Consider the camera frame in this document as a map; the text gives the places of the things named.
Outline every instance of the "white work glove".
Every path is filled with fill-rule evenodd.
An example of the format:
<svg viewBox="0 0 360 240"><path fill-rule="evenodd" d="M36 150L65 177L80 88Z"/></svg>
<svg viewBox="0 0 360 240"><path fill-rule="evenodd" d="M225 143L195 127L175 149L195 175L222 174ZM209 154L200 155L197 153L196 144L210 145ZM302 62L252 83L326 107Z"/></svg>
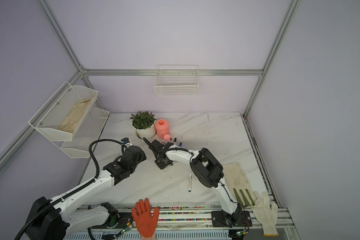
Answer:
<svg viewBox="0 0 360 240"><path fill-rule="evenodd" d="M266 237L278 236L276 230L277 211L276 203L272 204L272 209L269 206L269 196L267 192L263 192L263 197L257 192L253 192L256 196L254 206L251 207L256 219L263 225L263 233Z"/></svg>

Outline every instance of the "orange rubber glove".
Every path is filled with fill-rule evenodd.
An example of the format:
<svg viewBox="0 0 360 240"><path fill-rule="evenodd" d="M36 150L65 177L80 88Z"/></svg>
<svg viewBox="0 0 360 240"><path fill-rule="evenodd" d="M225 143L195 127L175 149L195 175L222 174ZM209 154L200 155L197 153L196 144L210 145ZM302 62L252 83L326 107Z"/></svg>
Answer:
<svg viewBox="0 0 360 240"><path fill-rule="evenodd" d="M158 220L158 207L155 208L154 214L151 216L148 199L145 199L144 203L143 200L140 199L139 202L136 203L136 209L132 207L132 216L140 235L145 238L152 237Z"/></svg>

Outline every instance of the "white marble table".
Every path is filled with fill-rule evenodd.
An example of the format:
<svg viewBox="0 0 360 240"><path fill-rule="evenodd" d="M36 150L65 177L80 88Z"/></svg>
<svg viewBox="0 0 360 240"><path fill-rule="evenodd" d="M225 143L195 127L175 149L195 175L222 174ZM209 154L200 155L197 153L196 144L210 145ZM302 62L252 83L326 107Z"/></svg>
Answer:
<svg viewBox="0 0 360 240"><path fill-rule="evenodd" d="M86 204L110 202L114 205L134 205L146 197L153 206L218 204L211 189L203 186L195 176L192 191L188 192L189 165L173 162L173 166L160 170L154 163L152 151L132 129L130 117L130 113L110 114L100 139L120 141L128 137L143 149L147 160L140 163L130 177L96 195ZM252 189L267 191L239 113L156 113L155 117L168 120L171 137L176 137L177 143L183 142L182 147L191 150L205 147L221 164L239 162ZM165 142L156 136L149 141L154 139ZM102 169L121 155L121 147L113 142L100 142L94 154ZM93 177L95 172L91 160L82 180Z"/></svg>

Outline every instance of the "green plant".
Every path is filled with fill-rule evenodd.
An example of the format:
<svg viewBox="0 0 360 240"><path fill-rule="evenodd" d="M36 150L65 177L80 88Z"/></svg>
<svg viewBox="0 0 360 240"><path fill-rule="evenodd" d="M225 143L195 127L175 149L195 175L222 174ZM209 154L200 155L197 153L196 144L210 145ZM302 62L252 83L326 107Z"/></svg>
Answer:
<svg viewBox="0 0 360 240"><path fill-rule="evenodd" d="M154 124L155 120L157 120L154 117L155 116L148 111L138 111L135 115L132 114L132 126L134 126L136 129L149 128Z"/></svg>

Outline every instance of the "white wire basket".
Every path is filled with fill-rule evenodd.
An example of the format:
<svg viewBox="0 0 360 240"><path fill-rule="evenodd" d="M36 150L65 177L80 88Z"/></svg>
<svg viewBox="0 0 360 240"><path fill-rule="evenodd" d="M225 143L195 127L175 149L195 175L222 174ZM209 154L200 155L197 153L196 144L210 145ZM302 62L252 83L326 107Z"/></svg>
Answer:
<svg viewBox="0 0 360 240"><path fill-rule="evenodd" d="M181 66L195 68L196 65ZM199 82L197 78L197 69L157 70L157 78L155 82L156 96L197 95L198 91Z"/></svg>
<svg viewBox="0 0 360 240"><path fill-rule="evenodd" d="M81 127L83 120L86 118L97 99L98 92L96 90L86 88L84 86L71 86L68 82L64 84L68 84L69 87L61 95L61 97L58 98L53 107L50 108L41 118L37 125L34 126L31 124L31 121L28 122L49 141L72 141L77 133L77 130ZM65 132L59 130L59 126L68 116L73 105L81 99L89 98L92 98L91 102L88 103L81 118L77 120L78 124L73 131L71 130L70 132Z"/></svg>
<svg viewBox="0 0 360 240"><path fill-rule="evenodd" d="M70 158L88 158L88 147L93 141L99 139L108 116L108 111L93 107L73 140L64 142L60 149Z"/></svg>

